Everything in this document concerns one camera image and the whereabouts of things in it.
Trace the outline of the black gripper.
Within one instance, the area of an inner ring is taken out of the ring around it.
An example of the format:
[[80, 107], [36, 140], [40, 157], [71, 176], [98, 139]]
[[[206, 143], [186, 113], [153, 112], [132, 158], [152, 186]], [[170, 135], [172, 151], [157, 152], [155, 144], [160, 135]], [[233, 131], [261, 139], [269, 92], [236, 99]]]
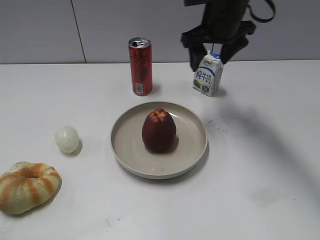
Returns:
[[220, 60], [226, 64], [236, 53], [245, 48], [256, 25], [244, 21], [247, 0], [201, 0], [205, 4], [201, 24], [182, 33], [181, 42], [189, 51], [190, 67], [195, 72], [207, 50], [203, 44], [223, 44]]

